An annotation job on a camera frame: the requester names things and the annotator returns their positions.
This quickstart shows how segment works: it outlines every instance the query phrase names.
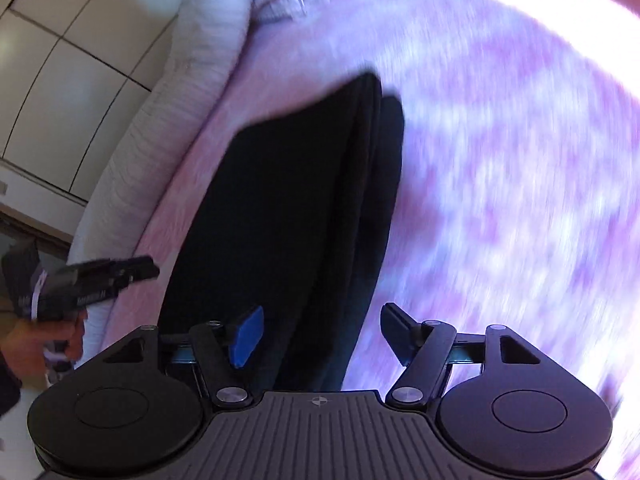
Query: pink blanket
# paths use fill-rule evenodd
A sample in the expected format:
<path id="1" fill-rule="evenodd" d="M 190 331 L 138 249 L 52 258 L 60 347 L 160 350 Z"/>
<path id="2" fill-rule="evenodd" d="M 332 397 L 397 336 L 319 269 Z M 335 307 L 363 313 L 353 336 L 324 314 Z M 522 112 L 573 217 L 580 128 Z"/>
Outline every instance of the pink blanket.
<path id="1" fill-rule="evenodd" d="M 402 181 L 344 388 L 384 393 L 401 371 L 379 332 L 386 301 L 461 332 L 506 324 L 618 410 L 600 473 L 640 478 L 639 94 L 496 0 L 316 0 L 305 10 L 251 35 L 138 247 L 161 276 L 121 297 L 103 346 L 158 319 L 233 134 L 374 67 L 404 105 Z"/>

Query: blue gripper pad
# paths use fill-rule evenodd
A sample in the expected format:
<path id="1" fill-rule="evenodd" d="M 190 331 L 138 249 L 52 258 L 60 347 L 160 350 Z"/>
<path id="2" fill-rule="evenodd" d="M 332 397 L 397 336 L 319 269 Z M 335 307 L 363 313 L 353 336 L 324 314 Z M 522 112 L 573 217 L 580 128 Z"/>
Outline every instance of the blue gripper pad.
<path id="1" fill-rule="evenodd" d="M 229 362 L 233 368 L 242 368 L 264 333 L 264 310 L 256 308 L 238 325 L 232 341 L 229 342 Z"/>

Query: white pillow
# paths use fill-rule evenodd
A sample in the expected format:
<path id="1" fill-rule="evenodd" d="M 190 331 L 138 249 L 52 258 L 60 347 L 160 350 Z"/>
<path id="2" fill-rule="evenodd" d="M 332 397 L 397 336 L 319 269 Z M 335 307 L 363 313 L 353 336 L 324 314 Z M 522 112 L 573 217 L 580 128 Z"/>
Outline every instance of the white pillow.
<path id="1" fill-rule="evenodd" d="M 129 258 L 233 72 L 253 0 L 183 0 L 164 75 L 113 153 L 82 216 L 69 262 Z M 84 359 L 95 355 L 113 302 L 91 307 Z"/>

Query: round black disc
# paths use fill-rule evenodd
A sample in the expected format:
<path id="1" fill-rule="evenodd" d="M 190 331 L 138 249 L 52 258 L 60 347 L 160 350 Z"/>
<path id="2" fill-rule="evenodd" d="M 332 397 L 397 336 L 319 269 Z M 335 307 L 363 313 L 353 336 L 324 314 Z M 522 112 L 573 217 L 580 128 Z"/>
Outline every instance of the round black disc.
<path id="1" fill-rule="evenodd" d="M 596 394 L 569 379 L 541 384 L 526 380 L 526 374 L 511 379 L 482 374 L 443 397 L 438 425 L 464 455 L 497 472 L 528 476 L 577 470 L 603 451 L 611 419 Z"/>
<path id="2" fill-rule="evenodd" d="M 105 369 L 105 387 L 72 374 L 33 403 L 28 427 L 42 460 L 65 472 L 127 476 L 167 460 L 198 431 L 202 408 L 185 384 L 131 365 Z"/>

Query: hand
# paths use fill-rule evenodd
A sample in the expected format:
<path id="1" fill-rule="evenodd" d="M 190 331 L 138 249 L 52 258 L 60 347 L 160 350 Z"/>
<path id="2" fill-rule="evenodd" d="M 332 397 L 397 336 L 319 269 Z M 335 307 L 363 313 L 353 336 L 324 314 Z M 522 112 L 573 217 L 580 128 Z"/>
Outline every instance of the hand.
<path id="1" fill-rule="evenodd" d="M 82 336 L 86 311 L 73 321 L 30 322 L 18 320 L 14 329 L 0 343 L 7 366 L 20 380 L 46 373 L 42 348 L 49 341 L 69 341 L 65 355 L 70 361 L 82 357 Z"/>

